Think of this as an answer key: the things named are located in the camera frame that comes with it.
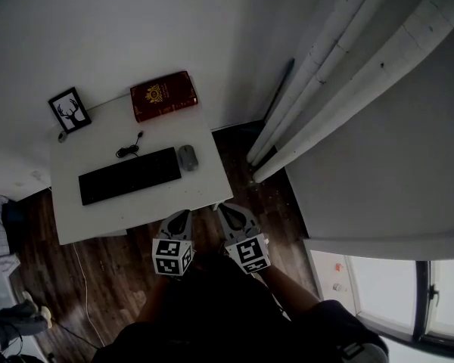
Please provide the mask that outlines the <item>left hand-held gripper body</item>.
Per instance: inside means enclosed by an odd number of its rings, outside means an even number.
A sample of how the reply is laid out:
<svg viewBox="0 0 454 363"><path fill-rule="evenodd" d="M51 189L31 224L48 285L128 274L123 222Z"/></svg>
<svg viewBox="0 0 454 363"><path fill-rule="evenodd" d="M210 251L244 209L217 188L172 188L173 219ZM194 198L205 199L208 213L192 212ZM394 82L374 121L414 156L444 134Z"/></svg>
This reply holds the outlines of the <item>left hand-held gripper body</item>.
<svg viewBox="0 0 454 363"><path fill-rule="evenodd" d="M194 256L192 211L184 209L164 219L152 243L152 259L158 275L181 277Z"/></svg>

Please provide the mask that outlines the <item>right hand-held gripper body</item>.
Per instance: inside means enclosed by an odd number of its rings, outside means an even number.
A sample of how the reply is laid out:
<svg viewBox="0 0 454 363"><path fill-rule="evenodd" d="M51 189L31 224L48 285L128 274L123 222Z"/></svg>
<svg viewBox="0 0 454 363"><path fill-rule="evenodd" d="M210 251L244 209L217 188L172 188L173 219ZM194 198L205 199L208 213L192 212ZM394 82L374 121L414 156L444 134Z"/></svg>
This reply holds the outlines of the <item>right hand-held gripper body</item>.
<svg viewBox="0 0 454 363"><path fill-rule="evenodd" d="M245 274L257 273L271 265L268 240L254 214L233 203L217 208L227 254Z"/></svg>

